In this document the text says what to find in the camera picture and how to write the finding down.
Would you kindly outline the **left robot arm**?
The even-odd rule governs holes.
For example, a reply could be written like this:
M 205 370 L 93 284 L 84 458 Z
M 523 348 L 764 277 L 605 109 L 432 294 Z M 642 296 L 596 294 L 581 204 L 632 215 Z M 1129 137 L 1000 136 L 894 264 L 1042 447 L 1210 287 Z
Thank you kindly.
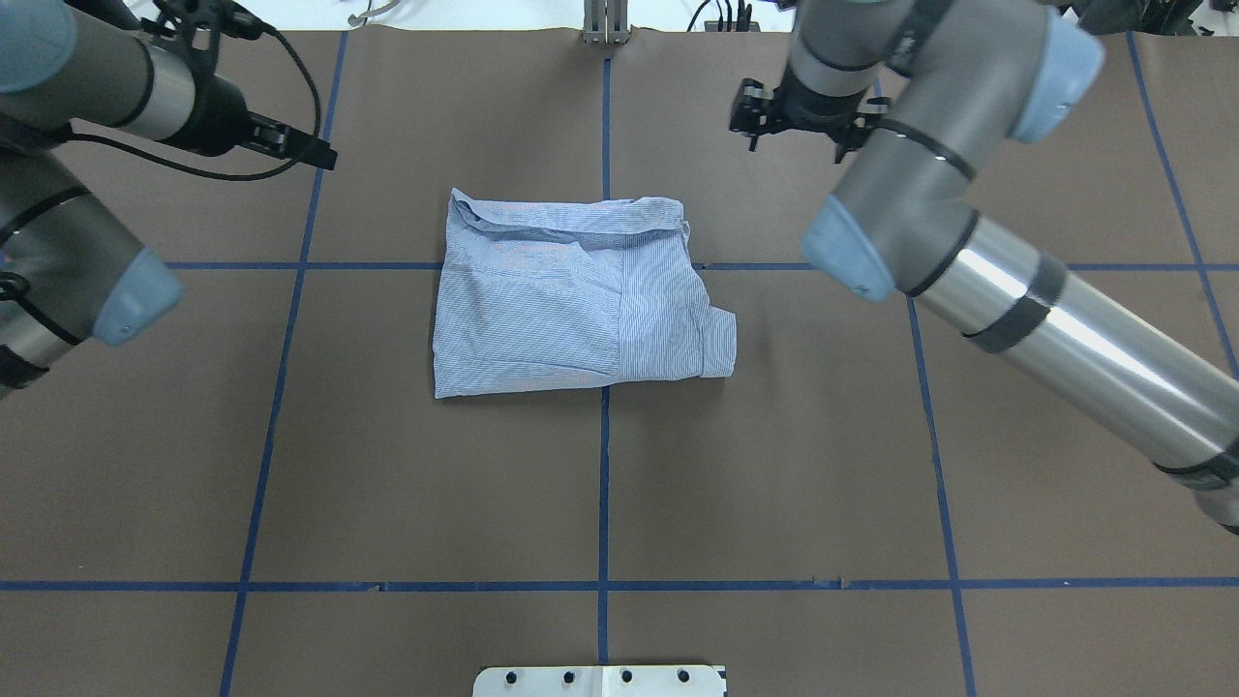
M 102 134 L 88 123 L 183 154 L 235 147 L 276 160 L 271 178 L 332 170 L 322 98 L 287 36 L 234 1 L 159 1 L 140 19 L 121 1 L 2 4 L 2 392 L 30 387 L 84 340 L 121 345 L 180 303 L 183 286 L 57 154 L 95 144 L 181 173 L 239 182 Z M 313 102 L 313 130 L 253 111 L 221 76 L 221 40 L 282 45 Z

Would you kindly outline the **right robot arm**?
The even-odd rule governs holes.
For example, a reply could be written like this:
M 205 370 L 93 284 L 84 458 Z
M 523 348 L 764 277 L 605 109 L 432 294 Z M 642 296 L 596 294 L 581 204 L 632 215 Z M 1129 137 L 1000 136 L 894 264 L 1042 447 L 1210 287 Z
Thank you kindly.
M 774 85 L 730 131 L 820 134 L 845 163 L 800 239 L 857 297 L 900 293 L 1131 446 L 1237 534 L 1237 378 L 1080 279 L 1032 210 L 983 210 L 983 168 L 1044 141 L 1101 41 L 1040 1 L 798 1 Z

